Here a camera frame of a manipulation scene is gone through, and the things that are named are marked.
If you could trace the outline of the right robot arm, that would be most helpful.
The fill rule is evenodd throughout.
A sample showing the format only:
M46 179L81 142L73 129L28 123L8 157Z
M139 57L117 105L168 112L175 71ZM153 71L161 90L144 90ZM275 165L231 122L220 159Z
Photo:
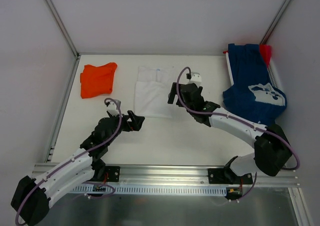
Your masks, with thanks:
M220 105L206 101L201 95L202 89L194 83L174 82L168 103L177 100L176 105L184 107L196 122L225 131L253 148L253 153L235 156L223 167L224 179L233 184L243 175L255 171L276 176L293 155L282 128L277 124L265 126L237 117Z

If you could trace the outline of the orange t shirt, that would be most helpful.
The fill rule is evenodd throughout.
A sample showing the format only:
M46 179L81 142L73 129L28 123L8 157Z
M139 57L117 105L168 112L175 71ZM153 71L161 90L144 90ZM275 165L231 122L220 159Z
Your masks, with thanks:
M85 65L83 72L80 74L81 98L88 99L103 94L111 94L117 67L115 62L98 67Z

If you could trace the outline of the white t shirt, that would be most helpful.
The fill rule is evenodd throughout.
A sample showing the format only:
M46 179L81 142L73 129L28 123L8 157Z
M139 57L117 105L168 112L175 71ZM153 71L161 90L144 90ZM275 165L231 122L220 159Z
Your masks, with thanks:
M134 91L134 112L150 118L172 118L168 95L175 81L172 68L138 68Z

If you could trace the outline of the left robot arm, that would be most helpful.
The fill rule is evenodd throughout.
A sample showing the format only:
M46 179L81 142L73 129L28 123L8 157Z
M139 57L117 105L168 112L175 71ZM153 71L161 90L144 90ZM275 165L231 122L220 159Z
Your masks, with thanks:
M122 132L140 131L144 120L145 117L137 116L133 111L109 113L65 161L37 177L23 177L10 203L16 211L16 225L38 224L73 188L86 181L103 180L106 164L102 157L108 152L109 145Z

